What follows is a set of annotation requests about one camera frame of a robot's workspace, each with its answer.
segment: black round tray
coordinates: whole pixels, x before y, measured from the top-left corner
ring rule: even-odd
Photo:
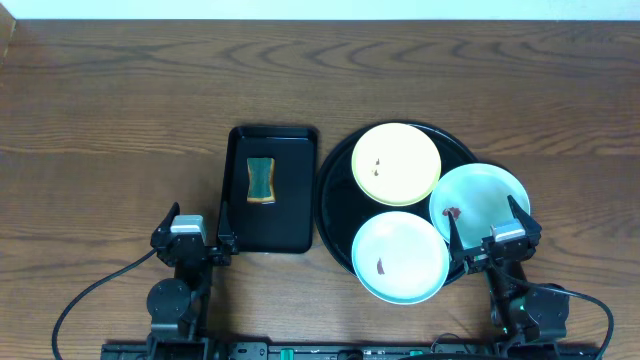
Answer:
[[[427,134],[440,152],[442,162],[440,176],[460,165],[478,161],[463,143],[437,127],[410,121],[386,122],[408,124]],[[360,137],[377,125],[380,124],[356,131],[333,149],[320,168],[313,194],[314,217],[320,237],[336,261],[353,275],[355,273],[351,263],[351,245],[358,229],[367,220],[380,213],[395,210],[416,214],[431,222],[429,217],[431,195],[413,205],[396,207],[376,202],[358,187],[351,172],[351,153]],[[444,284],[448,285],[458,280],[463,274],[463,266],[450,268]]]

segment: black tray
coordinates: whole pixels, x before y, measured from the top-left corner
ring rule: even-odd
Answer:
[[[316,131],[309,128],[243,126],[231,130],[220,212],[226,203],[226,218],[239,251],[299,254],[309,250],[317,143]],[[275,203],[247,202],[250,157],[275,159]]]
[[[440,152],[441,176],[460,165],[478,161],[463,143],[437,127],[407,121],[388,122],[414,126],[433,140]],[[338,144],[322,164],[314,191],[314,216],[320,237],[336,261],[354,275],[351,245],[358,229],[367,220],[380,213],[395,210],[416,214],[431,222],[429,217],[431,195],[413,205],[395,207],[376,202],[358,187],[351,172],[351,154],[360,137],[377,125],[380,124],[360,129]],[[463,266],[450,268],[445,285],[454,282],[463,274]]]

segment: brown stain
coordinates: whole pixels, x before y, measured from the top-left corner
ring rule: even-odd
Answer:
[[[384,269],[382,268],[382,258],[378,259],[378,275],[384,275]]]
[[[462,211],[460,211],[460,209],[458,209],[457,207],[450,207],[448,209],[444,209],[442,215],[448,216],[449,212],[451,212],[451,215],[453,215],[453,221],[457,221],[458,217],[460,217],[460,214],[462,213]]]

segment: white wall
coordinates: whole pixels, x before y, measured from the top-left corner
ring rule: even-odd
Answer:
[[[17,19],[640,20],[640,0],[1,0]]]

